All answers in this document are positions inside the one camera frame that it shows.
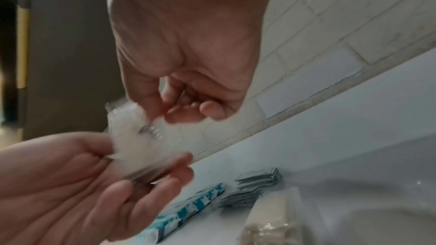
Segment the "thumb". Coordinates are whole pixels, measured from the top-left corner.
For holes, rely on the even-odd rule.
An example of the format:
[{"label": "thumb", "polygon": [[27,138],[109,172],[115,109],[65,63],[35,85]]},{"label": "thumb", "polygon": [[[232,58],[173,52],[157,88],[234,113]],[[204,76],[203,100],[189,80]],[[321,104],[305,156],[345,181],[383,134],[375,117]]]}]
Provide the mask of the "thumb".
[{"label": "thumb", "polygon": [[110,235],[118,222],[119,212],[132,195],[132,182],[122,180],[110,185],[97,200],[95,207],[86,217],[84,244],[100,244]]},{"label": "thumb", "polygon": [[159,78],[147,76],[136,69],[121,51],[118,51],[121,76],[130,100],[139,104],[149,121],[164,114],[162,97],[159,93]]}]

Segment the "blue and white wrapper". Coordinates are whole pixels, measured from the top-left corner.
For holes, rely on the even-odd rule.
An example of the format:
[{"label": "blue and white wrapper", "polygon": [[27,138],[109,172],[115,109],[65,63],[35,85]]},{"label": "blue and white wrapper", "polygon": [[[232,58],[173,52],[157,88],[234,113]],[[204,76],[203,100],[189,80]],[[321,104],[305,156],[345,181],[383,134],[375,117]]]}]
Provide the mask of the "blue and white wrapper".
[{"label": "blue and white wrapper", "polygon": [[147,229],[136,236],[136,244],[154,245],[160,242],[186,220],[204,209],[224,190],[224,184],[220,183],[206,187],[184,201],[168,205]]}]

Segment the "hand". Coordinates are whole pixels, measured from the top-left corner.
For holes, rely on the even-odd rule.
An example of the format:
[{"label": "hand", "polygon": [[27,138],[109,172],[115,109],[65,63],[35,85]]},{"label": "hand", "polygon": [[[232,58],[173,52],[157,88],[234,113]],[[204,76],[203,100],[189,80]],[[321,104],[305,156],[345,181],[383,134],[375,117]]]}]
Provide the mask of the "hand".
[{"label": "hand", "polygon": [[0,244],[98,245],[146,228],[192,180],[191,154],[156,187],[122,180],[110,138],[71,133],[0,152]]},{"label": "hand", "polygon": [[[123,83],[150,120],[223,120],[241,107],[268,0],[108,0]],[[159,78],[166,84],[159,93]]]}]

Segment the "small plastic bag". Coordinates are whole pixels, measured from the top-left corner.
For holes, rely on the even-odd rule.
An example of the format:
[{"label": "small plastic bag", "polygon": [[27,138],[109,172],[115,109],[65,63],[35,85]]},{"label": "small plastic bag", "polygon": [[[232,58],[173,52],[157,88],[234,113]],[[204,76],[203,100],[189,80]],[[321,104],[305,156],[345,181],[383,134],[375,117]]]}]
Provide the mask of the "small plastic bag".
[{"label": "small plastic bag", "polygon": [[168,169],[174,155],[166,143],[163,119],[148,123],[143,109],[127,99],[107,104],[109,134],[126,178],[153,181]]},{"label": "small plastic bag", "polygon": [[240,245],[301,245],[301,223],[297,213],[298,188],[270,192],[254,204],[239,237]]}]

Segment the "blue and white packet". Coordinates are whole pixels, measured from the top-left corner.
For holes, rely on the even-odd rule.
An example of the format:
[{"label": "blue and white packet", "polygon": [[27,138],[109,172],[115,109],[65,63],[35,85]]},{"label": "blue and white packet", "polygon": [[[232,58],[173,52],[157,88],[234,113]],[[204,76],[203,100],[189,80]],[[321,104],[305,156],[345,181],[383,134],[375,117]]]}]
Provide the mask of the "blue and white packet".
[{"label": "blue and white packet", "polygon": [[154,245],[180,227],[186,220],[199,213],[225,190],[223,183],[206,187],[190,198],[168,205],[156,220],[136,235],[136,244]]}]

